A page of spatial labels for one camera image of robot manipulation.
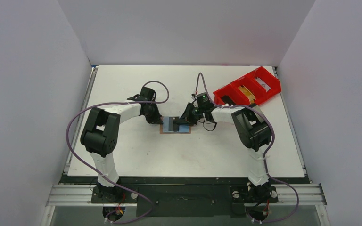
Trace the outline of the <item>dark grey card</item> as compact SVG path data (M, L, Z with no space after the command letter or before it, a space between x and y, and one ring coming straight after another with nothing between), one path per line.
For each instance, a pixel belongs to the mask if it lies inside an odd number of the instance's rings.
M180 133L180 126L183 124L184 120L179 117L170 117L169 118L169 131L174 133Z

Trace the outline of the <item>brown leather card holder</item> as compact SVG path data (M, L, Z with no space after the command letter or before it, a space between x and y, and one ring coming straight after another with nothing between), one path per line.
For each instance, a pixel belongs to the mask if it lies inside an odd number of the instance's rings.
M180 125L176 121L179 117L164 116L162 118L162 124L160 125L160 134L190 134L191 127L189 125Z

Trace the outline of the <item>white patterned card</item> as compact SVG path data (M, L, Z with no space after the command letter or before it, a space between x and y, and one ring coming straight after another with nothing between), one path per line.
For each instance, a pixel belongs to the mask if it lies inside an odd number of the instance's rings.
M255 80L265 89L266 92L268 92L271 89L271 87L261 78L256 77Z

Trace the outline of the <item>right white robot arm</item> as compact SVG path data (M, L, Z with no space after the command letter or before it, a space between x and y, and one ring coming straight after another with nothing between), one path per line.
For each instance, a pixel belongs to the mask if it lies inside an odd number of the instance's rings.
M218 105L212 102L206 93L194 96L185 111L174 121L176 125L193 126L201 119L217 123L230 123L235 126L241 143L248 149L248 180L252 185L247 195L253 201L261 200L266 190L263 186L269 181L266 154L273 144L272 126L263 118L263 112L257 104Z

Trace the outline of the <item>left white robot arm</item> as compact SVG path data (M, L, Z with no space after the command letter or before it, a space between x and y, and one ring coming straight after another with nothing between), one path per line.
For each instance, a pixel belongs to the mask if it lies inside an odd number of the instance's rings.
M116 104L109 108L94 107L90 110L80 138L81 144L93 158L99 171L97 186L104 188L103 196L117 202L122 196L120 187L114 185L120 176L115 168L113 151L117 145L121 123L144 116L148 124L163 124L156 101L156 91L142 87L139 94L128 100L132 103Z

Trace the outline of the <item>black card in bin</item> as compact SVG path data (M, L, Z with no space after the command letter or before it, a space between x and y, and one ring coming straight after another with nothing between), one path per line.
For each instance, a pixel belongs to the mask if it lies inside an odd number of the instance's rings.
M229 96L223 96L221 97L221 100L224 102L224 104L235 105L234 101Z

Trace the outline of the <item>yellow card in bin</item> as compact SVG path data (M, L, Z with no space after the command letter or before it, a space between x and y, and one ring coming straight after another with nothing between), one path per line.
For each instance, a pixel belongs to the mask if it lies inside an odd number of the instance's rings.
M253 103L255 101L255 95L245 86L241 85L238 87L238 89L246 96L250 103Z

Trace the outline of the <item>red three-compartment bin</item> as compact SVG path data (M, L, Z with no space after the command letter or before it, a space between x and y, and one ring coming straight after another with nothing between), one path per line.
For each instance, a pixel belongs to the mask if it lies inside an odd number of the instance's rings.
M259 77L265 81L271 87L271 89L266 92L265 89L255 80L256 77ZM238 89L238 87L241 85L245 86L255 95L255 101L253 103L250 103L246 96ZM214 92L214 102L218 105L224 105L221 97L229 96L234 101L235 105L261 105L275 97L280 92L280 81L267 69L265 69L263 66L260 66L216 90Z

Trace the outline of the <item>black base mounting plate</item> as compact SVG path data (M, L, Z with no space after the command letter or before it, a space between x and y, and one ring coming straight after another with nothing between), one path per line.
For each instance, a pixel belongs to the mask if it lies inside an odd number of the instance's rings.
M270 182L254 186L246 177L121 177L119 184L128 190L93 188L91 203L103 204L106 213L135 207L138 217L150 211L150 217L241 218L247 212L267 216L268 204L279 201Z

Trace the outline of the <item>aluminium frame rail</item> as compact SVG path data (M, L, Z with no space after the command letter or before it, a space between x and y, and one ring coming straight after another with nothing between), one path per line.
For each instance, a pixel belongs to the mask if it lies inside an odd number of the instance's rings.
M292 185L299 196L299 205L327 205L320 184ZM278 203L275 205L295 205L296 194L286 185L275 185ZM47 206L115 206L115 203L92 203L92 191L89 185L53 185L47 200Z

